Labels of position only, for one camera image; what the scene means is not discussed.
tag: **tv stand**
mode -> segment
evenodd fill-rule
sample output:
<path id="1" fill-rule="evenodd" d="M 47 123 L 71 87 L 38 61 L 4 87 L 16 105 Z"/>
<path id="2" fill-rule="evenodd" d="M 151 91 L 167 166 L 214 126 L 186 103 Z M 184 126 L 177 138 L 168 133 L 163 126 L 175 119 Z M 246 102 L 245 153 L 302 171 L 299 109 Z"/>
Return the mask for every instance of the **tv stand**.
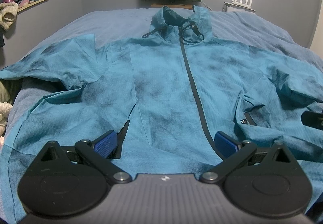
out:
<path id="1" fill-rule="evenodd" d="M 169 8 L 183 8 L 183 9 L 189 9 L 193 10 L 193 5 L 189 4 L 174 4 L 174 3 L 169 3 L 169 4 L 158 4 L 158 3 L 153 3 L 150 8 L 161 8 L 167 6 Z"/>

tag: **window sill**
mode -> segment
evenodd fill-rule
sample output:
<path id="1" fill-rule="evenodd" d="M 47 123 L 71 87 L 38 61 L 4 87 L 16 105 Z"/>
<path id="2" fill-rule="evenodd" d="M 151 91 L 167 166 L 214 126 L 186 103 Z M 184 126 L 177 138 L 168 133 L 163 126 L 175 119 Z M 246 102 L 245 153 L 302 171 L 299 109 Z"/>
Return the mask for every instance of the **window sill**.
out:
<path id="1" fill-rule="evenodd" d="M 37 2 L 33 2 L 33 3 L 31 3 L 31 4 L 28 4 L 28 5 L 26 5 L 26 6 L 22 7 L 22 8 L 20 8 L 20 9 L 18 10 L 18 13 L 20 13 L 20 12 L 22 12 L 22 11 L 24 11 L 24 10 L 26 10 L 26 9 L 28 9 L 28 8 L 30 8 L 30 7 L 32 7 L 32 6 L 35 6 L 35 5 L 37 5 L 37 4 L 41 3 L 41 2 L 45 2 L 45 1 L 48 1 L 48 0 L 39 0 L 39 1 L 37 1 Z"/>

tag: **white plush toy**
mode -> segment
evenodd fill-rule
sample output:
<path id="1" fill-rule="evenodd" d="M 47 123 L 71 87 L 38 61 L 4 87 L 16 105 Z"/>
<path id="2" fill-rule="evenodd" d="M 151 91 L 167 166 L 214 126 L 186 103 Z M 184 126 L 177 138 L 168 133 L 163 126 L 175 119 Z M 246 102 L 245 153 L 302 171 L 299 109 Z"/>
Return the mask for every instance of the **white plush toy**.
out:
<path id="1" fill-rule="evenodd" d="M 11 104 L 0 103 L 0 145 L 3 145 L 4 142 L 4 131 L 8 122 L 8 117 L 11 109 Z"/>

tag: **drawstring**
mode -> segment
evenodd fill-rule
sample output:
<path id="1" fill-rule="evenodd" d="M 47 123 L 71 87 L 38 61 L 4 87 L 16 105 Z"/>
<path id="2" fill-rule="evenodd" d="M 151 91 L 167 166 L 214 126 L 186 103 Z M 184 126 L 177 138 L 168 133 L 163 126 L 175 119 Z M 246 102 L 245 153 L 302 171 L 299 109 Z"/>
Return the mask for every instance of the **drawstring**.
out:
<path id="1" fill-rule="evenodd" d="M 200 31 L 199 31 L 199 29 L 198 29 L 198 27 L 197 27 L 197 25 L 196 25 L 196 23 L 195 22 L 190 22 L 190 24 L 189 25 L 187 25 L 186 27 L 179 27 L 179 36 L 180 36 L 180 38 L 182 38 L 183 39 L 183 41 L 185 41 L 185 42 L 187 42 L 188 44 L 196 44 L 196 43 L 199 43 L 200 41 L 188 41 L 188 40 L 186 40 L 185 38 L 184 38 L 184 31 L 186 30 L 186 29 L 188 29 L 188 28 L 192 28 L 192 30 L 193 30 L 193 32 L 197 35 L 197 36 L 202 36 L 202 41 L 205 39 L 205 37 L 204 37 L 204 35 L 202 34 L 202 33 L 200 33 Z M 162 28 L 155 28 L 154 30 L 152 30 L 151 32 L 149 32 L 149 33 L 146 33 L 146 34 L 144 34 L 143 36 L 142 36 L 142 38 L 147 38 L 149 35 L 152 35 L 152 34 L 154 34 L 154 33 L 156 33 L 156 32 L 159 32 L 159 34 L 162 36 L 162 37 L 164 37 L 165 36 L 165 34 L 166 34 L 166 32 L 167 32 L 167 27 L 166 26 L 164 26 L 164 27 L 162 27 Z"/>
<path id="2" fill-rule="evenodd" d="M 164 26 L 164 27 L 162 27 L 162 28 L 156 28 L 156 29 L 152 30 L 151 32 L 144 34 L 144 35 L 142 36 L 142 38 L 147 38 L 149 35 L 152 35 L 152 34 L 154 34 L 155 32 L 159 32 L 159 34 L 160 34 L 162 37 L 164 37 L 164 36 L 165 36 L 165 34 L 166 34 L 166 32 L 167 32 L 167 26 Z"/>
<path id="3" fill-rule="evenodd" d="M 204 35 L 203 35 L 202 33 L 200 33 L 200 31 L 199 31 L 199 29 L 198 29 L 198 27 L 197 27 L 196 23 L 195 23 L 195 22 L 190 22 L 190 24 L 189 24 L 189 25 L 187 25 L 185 28 L 179 27 L 179 36 L 180 36 L 180 38 L 182 38 L 182 39 L 183 39 L 183 41 L 187 42 L 188 44 L 197 44 L 197 43 L 201 42 L 201 41 L 188 41 L 188 40 L 186 40 L 186 39 L 184 38 L 184 31 L 185 31 L 186 29 L 188 29 L 189 27 L 192 27 L 193 32 L 194 32 L 197 36 L 202 36 L 202 38 L 203 38 L 203 39 L 202 39 L 202 41 L 205 39 Z"/>

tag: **blue jacket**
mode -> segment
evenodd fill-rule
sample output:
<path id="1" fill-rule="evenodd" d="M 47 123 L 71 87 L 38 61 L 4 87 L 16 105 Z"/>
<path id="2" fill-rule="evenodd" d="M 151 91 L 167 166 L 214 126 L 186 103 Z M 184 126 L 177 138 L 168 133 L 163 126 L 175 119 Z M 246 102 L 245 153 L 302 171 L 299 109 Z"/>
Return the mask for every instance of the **blue jacket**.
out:
<path id="1" fill-rule="evenodd" d="M 17 185 L 49 140 L 93 140 L 120 131 L 129 119 L 122 157 L 112 162 L 133 178 L 188 172 L 198 177 L 219 164 L 201 126 L 188 66 L 210 136 L 223 131 L 259 146 L 283 141 L 312 182 L 311 206 L 323 192 L 323 137 L 300 118 L 305 110 L 323 110 L 323 74 L 291 57 L 212 37 L 208 11 L 196 6 L 187 19 L 162 8 L 150 31 L 146 38 L 100 49 L 93 35 L 76 37 L 41 47 L 0 71 L 1 79 L 29 76 L 61 81 L 67 89 L 35 103 L 5 140 L 0 185 L 9 222 L 24 216 Z M 181 47 L 180 38 L 189 42 Z M 241 123 L 244 112 L 257 126 Z"/>

